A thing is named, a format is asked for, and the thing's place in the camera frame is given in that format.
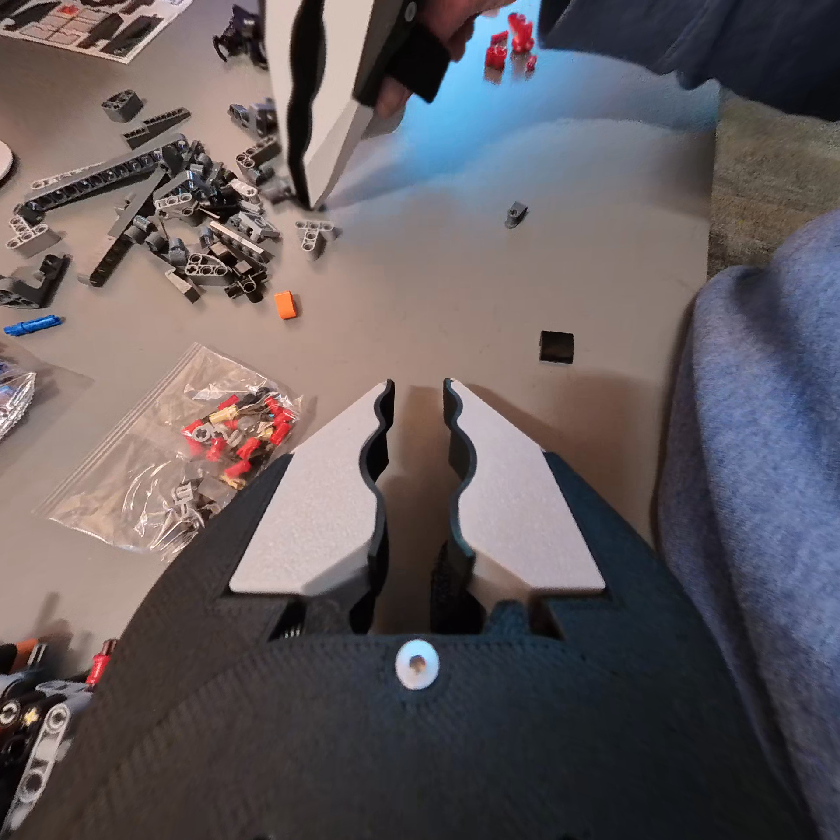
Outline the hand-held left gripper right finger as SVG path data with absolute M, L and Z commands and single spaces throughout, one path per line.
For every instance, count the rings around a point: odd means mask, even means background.
M 475 634 L 501 603 L 598 597 L 606 583 L 548 453 L 467 385 L 446 379 L 448 462 L 458 484 L 430 591 L 436 634 Z

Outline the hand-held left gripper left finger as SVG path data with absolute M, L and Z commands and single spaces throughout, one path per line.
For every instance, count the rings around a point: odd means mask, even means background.
M 377 384 L 300 444 L 229 582 L 238 595 L 328 601 L 367 634 L 387 575 L 385 501 L 395 385 Z

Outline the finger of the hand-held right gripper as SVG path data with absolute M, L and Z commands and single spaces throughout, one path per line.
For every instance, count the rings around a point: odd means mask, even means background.
M 264 47 L 286 168 L 299 204 L 309 208 L 303 155 L 312 134 L 312 3 L 268 1 L 264 13 Z
M 311 209 L 331 194 L 362 141 L 374 107 L 362 89 L 391 34 L 399 1 L 327 1 L 323 5 L 323 68 L 311 106 L 305 178 Z

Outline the grey lego pin connector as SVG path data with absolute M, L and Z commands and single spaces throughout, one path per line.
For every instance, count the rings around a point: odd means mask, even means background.
M 259 138 L 275 134 L 277 131 L 277 111 L 270 99 L 244 106 L 230 103 L 227 114 L 234 124 Z

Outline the pile of grey lego pieces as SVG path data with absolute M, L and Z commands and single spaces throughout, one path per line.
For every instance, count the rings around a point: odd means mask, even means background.
M 128 154 L 33 182 L 10 217 L 50 226 L 48 214 L 136 186 L 116 208 L 98 249 L 79 262 L 82 284 L 104 287 L 132 249 L 144 248 L 164 264 L 165 278 L 190 302 L 198 301 L 205 287 L 216 286 L 229 299 L 259 303 L 273 257 L 264 243 L 281 241 L 281 232 L 266 217 L 259 181 L 243 176 L 250 164 L 257 165 L 252 175 L 273 175 L 270 162 L 278 151 L 277 139 L 269 136 L 238 156 L 240 171 L 234 172 L 200 141 L 170 133 Z M 7 241 L 13 235 L 8 220 Z M 31 259 L 59 255 L 59 244 Z

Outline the light grey T-shaped lego liftarm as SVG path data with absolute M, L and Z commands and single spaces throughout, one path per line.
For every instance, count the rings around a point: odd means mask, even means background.
M 320 257 L 326 244 L 338 238 L 341 228 L 327 219 L 299 219 L 295 231 L 300 240 L 301 252 L 310 261 Z

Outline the person's right forearm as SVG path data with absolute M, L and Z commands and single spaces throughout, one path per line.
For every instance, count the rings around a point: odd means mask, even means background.
M 836 1 L 545 1 L 539 42 L 675 73 L 687 88 L 714 80 L 788 114 L 839 118 Z

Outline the black lego subassembly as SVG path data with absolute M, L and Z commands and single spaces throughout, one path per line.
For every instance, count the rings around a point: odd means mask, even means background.
M 265 4 L 253 12 L 234 4 L 231 17 L 221 35 L 213 37 L 213 48 L 224 62 L 232 57 L 247 56 L 254 67 L 267 70 L 265 52 Z

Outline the cluster of red lego pieces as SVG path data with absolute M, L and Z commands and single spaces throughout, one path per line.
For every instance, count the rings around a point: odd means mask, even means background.
M 490 36 L 485 70 L 499 76 L 510 66 L 516 72 L 530 76 L 538 64 L 535 45 L 533 22 L 525 14 L 511 12 L 507 16 L 507 28 Z

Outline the dark grey lego wedge plate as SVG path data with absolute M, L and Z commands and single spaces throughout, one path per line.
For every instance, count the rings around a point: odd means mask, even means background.
M 165 111 L 144 119 L 137 128 L 124 132 L 122 138 L 132 150 L 137 150 L 142 145 L 180 125 L 191 116 L 190 110 L 184 107 Z

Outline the partly built lego vehicle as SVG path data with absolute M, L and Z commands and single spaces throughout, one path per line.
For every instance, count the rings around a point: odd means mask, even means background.
M 46 681 L 3 705 L 2 838 L 21 827 L 67 756 L 117 644 L 116 638 L 105 641 L 84 680 Z

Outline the person's right hand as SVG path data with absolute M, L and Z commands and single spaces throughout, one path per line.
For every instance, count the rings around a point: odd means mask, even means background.
M 446 48 L 449 62 L 459 63 L 472 39 L 476 20 L 495 16 L 513 1 L 428 1 L 422 2 L 416 20 Z M 407 84 L 386 76 L 376 100 L 375 115 L 387 120 L 402 111 L 416 93 Z

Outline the plastic bag of red pins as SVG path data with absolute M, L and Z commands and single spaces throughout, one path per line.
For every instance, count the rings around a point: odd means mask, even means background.
M 193 343 L 36 508 L 172 561 L 293 442 L 302 398 Z

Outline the plastic bag of blue pins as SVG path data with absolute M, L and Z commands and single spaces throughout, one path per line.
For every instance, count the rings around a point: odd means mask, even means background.
M 93 387 L 93 379 L 2 341 L 2 466 L 18 450 L 55 431 Z

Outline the grey block with pin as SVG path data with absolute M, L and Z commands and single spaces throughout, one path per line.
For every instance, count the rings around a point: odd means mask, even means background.
M 38 266 L 25 266 L 18 274 L 1 276 L 1 306 L 40 310 L 53 301 L 70 266 L 71 256 L 46 255 Z

